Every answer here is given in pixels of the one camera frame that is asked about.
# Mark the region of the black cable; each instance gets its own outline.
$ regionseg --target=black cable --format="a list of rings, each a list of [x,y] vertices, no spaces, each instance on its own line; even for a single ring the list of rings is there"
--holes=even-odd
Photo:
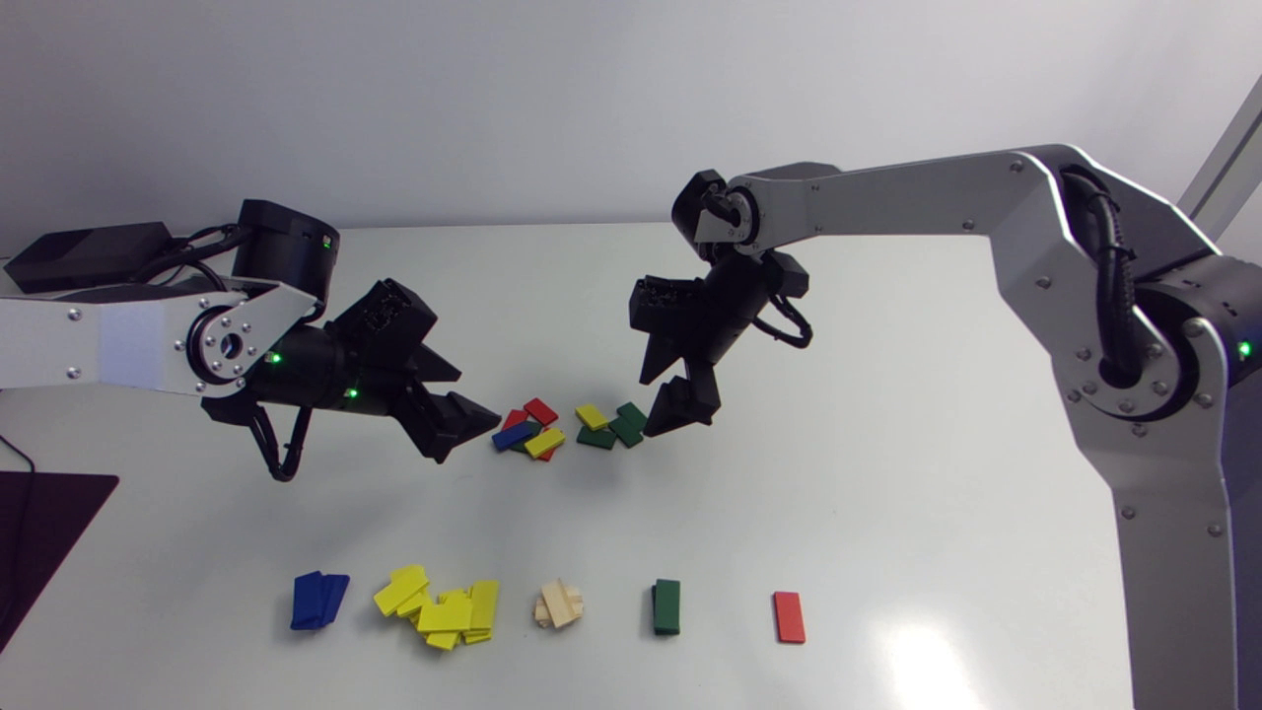
[[[796,308],[789,303],[787,298],[781,295],[772,295],[770,303],[780,310],[780,314],[789,318],[789,320],[798,325],[798,334],[789,334],[785,330],[767,323],[762,318],[753,318],[753,327],[770,334],[772,338],[784,342],[785,344],[791,344],[798,348],[805,348],[810,344],[810,339],[815,335],[815,330],[806,322],[806,317],[798,311]]]
[[[13,603],[18,598],[18,561],[21,554],[21,536],[27,528],[27,511],[30,509],[30,496],[32,492],[35,491],[35,475],[39,472],[35,469],[35,463],[30,459],[30,457],[27,457],[25,451],[14,446],[13,443],[5,439],[4,436],[0,436],[0,443],[8,446],[9,450],[16,454],[18,457],[21,457],[23,460],[27,462],[27,467],[30,468],[30,477],[29,477],[30,480],[27,483],[27,491],[21,496],[21,507],[20,512],[18,513],[18,535],[13,544],[13,560],[10,560],[9,564],[9,578],[13,580],[14,590],[13,594],[9,597],[9,599],[5,602],[4,612],[0,613],[0,624],[3,624],[4,622],[9,620],[9,614],[13,613]]]

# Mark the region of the blue wooden block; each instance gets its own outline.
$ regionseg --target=blue wooden block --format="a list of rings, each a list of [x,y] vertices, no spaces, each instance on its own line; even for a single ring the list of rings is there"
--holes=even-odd
[[[525,441],[531,436],[534,436],[534,429],[530,428],[526,422],[521,422],[520,425],[514,425],[504,430],[502,433],[491,435],[491,441],[495,444],[496,449],[504,451],[505,449],[512,446],[514,444],[517,444],[519,441]]]
[[[289,628],[319,628],[319,620],[324,615],[324,584],[321,578],[319,571],[294,578],[294,618]]]
[[[337,610],[342,607],[342,598],[346,597],[346,586],[351,584],[347,575],[324,575],[323,595],[324,610],[321,615],[319,626],[327,627],[337,619]]]

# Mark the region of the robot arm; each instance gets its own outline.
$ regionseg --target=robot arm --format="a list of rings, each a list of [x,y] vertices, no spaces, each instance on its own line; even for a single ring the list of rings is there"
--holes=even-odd
[[[809,342],[785,300],[805,271],[776,247],[988,236],[1000,290],[1049,352],[1078,446],[1113,492],[1135,706],[1262,706],[1262,269],[1068,146],[849,173],[800,163],[731,183],[698,173],[671,216],[712,269],[632,293],[632,327],[650,333],[641,382],[678,359],[689,376],[661,386],[650,435],[711,422],[713,368],[746,325],[769,329],[767,303],[801,329],[777,337]]]
[[[158,222],[40,237],[5,266],[27,293],[98,288],[0,298],[0,320],[15,333],[0,338],[0,390],[106,383],[201,397],[212,420],[250,430],[283,482],[298,470],[314,410],[394,417],[439,464],[498,424],[454,392],[428,392],[461,372],[423,343],[438,317],[401,284],[377,281],[322,328],[307,324],[324,310],[336,230],[257,199],[204,235],[216,230],[225,237],[198,247]],[[199,261],[233,247],[230,277]],[[177,265],[207,277],[146,282]],[[284,460],[265,402],[299,410]]]

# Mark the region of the white table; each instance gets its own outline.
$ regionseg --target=white table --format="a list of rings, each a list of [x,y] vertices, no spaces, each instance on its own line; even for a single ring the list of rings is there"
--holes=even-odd
[[[632,450],[539,464],[482,439],[435,467],[391,420],[317,412],[279,484],[194,400],[0,395],[43,470],[122,478],[0,657],[0,707],[1129,707],[1108,489],[988,243],[790,251],[815,342],[751,328],[714,426]],[[578,405],[652,402],[635,279],[704,266],[669,224],[348,231],[329,314],[400,280],[439,314],[456,391],[541,397],[573,440]],[[440,655],[382,619],[370,597],[413,562],[434,591],[498,579],[495,639]],[[292,632],[316,569],[351,575],[341,614]],[[530,618],[558,576],[587,604],[559,633]],[[679,637],[652,636],[656,578],[683,581]],[[801,593],[803,647],[775,641],[776,590]]]

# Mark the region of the red wooden block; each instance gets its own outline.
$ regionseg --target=red wooden block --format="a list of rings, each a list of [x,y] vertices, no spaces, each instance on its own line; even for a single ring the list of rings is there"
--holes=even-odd
[[[806,643],[806,628],[801,623],[801,599],[796,591],[777,591],[771,595],[776,604],[776,632],[780,643]]]
[[[557,412],[553,412],[551,407],[544,405],[543,400],[539,400],[538,397],[526,402],[525,410],[526,412],[530,412],[531,417],[539,420],[539,424],[545,428],[557,421]]]
[[[500,431],[520,425],[521,422],[526,421],[529,416],[530,415],[522,412],[521,410],[514,410],[509,412],[509,416],[504,419],[504,429],[501,429]]]

